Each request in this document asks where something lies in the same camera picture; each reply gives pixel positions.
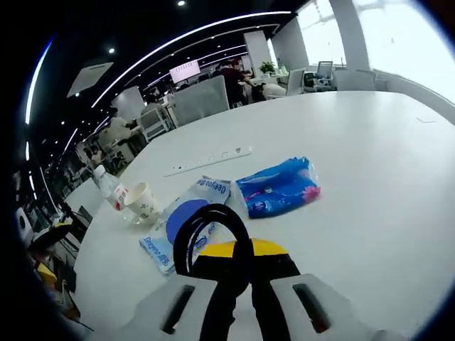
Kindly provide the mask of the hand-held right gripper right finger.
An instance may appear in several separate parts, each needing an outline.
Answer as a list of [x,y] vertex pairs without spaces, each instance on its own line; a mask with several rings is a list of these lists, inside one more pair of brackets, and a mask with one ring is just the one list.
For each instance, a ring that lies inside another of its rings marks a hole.
[[252,304],[264,340],[401,340],[370,327],[350,301],[313,274],[301,274],[288,252],[263,239],[254,249]]

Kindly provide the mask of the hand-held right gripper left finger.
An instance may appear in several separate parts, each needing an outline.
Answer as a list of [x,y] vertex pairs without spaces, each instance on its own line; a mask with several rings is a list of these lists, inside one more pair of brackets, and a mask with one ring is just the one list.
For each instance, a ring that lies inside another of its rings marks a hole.
[[208,245],[186,275],[174,274],[137,305],[117,339],[226,340],[249,272],[249,243]]

